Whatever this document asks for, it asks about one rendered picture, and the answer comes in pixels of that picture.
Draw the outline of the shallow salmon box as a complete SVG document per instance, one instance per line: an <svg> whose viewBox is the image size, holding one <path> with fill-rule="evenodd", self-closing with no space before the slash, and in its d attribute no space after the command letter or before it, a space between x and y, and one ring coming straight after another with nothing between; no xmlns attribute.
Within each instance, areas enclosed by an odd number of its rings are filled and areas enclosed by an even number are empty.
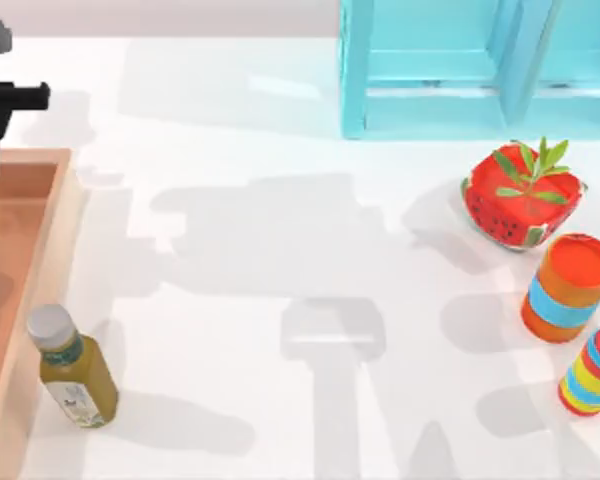
<svg viewBox="0 0 600 480"><path fill-rule="evenodd" d="M0 480L17 480L37 403L34 305L66 284L80 192L66 148L0 153Z"/></svg>

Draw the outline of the green bottle with grey cap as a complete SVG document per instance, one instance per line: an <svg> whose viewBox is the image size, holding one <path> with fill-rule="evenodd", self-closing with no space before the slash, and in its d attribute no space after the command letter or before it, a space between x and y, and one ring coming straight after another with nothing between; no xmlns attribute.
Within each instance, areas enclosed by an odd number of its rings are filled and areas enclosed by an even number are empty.
<svg viewBox="0 0 600 480"><path fill-rule="evenodd" d="M40 353L40 380L64 414L81 428L110 423L119 391L97 341L80 333L59 304L34 308L27 329Z"/></svg>

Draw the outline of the light blue rack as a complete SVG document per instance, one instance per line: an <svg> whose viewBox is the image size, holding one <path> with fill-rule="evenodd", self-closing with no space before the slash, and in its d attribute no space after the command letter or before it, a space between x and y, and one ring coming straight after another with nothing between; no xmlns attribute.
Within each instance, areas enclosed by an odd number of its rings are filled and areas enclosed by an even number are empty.
<svg viewBox="0 0 600 480"><path fill-rule="evenodd" d="M339 0L341 131L600 140L600 0Z"/></svg>

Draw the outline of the red watermelon plant pot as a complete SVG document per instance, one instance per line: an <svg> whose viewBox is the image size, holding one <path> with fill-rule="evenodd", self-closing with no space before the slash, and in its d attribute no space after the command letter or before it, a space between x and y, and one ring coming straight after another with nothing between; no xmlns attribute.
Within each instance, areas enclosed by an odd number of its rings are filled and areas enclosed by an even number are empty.
<svg viewBox="0 0 600 480"><path fill-rule="evenodd" d="M529 250L547 240L573 213L587 186L562 163L567 140L538 149L513 140L476 165L461 183L474 224L495 242Z"/></svg>

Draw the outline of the orange and blue can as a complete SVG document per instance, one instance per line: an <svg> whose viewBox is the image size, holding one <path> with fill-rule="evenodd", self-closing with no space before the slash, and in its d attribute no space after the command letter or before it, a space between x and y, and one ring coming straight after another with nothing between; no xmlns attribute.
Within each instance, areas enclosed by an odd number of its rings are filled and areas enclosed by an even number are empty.
<svg viewBox="0 0 600 480"><path fill-rule="evenodd" d="M600 240L563 234L553 240L521 307L524 325L548 343L566 343L584 330L600 304Z"/></svg>

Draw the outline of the red yellow blue striped can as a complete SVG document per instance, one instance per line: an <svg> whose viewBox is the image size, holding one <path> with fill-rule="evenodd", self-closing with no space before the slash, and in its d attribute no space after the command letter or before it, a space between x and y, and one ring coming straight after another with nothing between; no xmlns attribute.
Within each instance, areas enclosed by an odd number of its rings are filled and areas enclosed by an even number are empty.
<svg viewBox="0 0 600 480"><path fill-rule="evenodd" d="M600 413L600 328L588 338L562 377L558 396L565 408L577 416Z"/></svg>

